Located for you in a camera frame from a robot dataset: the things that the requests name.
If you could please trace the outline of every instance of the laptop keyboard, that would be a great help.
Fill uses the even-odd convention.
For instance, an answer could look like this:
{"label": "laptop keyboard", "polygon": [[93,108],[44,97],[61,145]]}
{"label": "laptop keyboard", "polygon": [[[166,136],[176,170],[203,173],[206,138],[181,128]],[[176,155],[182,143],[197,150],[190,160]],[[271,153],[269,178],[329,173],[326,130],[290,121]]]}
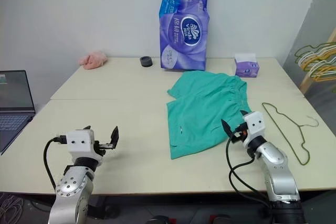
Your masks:
{"label": "laptop keyboard", "polygon": [[27,115],[0,115],[0,131],[16,131],[27,118]]}

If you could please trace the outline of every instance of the teal fabric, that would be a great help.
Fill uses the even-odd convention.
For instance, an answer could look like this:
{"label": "teal fabric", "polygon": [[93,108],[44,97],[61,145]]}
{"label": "teal fabric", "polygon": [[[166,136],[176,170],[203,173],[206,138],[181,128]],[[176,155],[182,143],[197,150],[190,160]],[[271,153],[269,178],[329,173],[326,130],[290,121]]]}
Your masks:
{"label": "teal fabric", "polygon": [[231,128],[243,123],[240,110],[250,112],[247,83],[238,76],[203,71],[185,72],[168,94],[171,159],[201,152],[227,139],[221,119]]}

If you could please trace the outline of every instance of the pink towel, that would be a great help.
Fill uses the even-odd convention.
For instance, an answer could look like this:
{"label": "pink towel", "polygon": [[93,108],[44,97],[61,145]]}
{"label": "pink towel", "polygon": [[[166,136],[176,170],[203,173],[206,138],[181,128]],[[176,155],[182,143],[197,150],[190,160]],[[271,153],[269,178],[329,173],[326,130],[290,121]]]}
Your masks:
{"label": "pink towel", "polygon": [[104,53],[92,52],[86,57],[81,58],[78,63],[83,65],[84,69],[94,69],[103,66],[106,61],[107,57]]}

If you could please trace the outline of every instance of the vinda logo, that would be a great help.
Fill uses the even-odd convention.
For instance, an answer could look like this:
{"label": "vinda logo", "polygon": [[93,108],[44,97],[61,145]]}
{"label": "vinda logo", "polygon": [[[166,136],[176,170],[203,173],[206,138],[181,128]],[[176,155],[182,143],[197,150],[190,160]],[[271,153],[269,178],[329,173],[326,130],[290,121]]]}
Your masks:
{"label": "vinda logo", "polygon": [[197,21],[191,17],[185,17],[181,21],[181,31],[184,43],[188,46],[195,46],[201,38],[201,29]]}

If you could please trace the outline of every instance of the gray floor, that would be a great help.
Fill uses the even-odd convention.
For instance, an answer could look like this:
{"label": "gray floor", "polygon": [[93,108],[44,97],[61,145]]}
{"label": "gray floor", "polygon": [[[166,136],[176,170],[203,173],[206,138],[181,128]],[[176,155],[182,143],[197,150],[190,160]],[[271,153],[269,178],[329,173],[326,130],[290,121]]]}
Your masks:
{"label": "gray floor", "polygon": [[[305,214],[310,224],[336,223],[334,206],[336,205],[336,191],[326,193],[304,203]],[[267,220],[261,220],[258,216],[256,205],[240,206],[122,206],[120,216],[112,220],[88,219],[87,224],[145,224],[152,216],[166,215],[177,219],[177,224],[207,224],[209,216],[227,214],[236,224],[263,224]],[[25,201],[23,215],[18,224],[48,223],[48,213],[34,208],[30,202]]]}

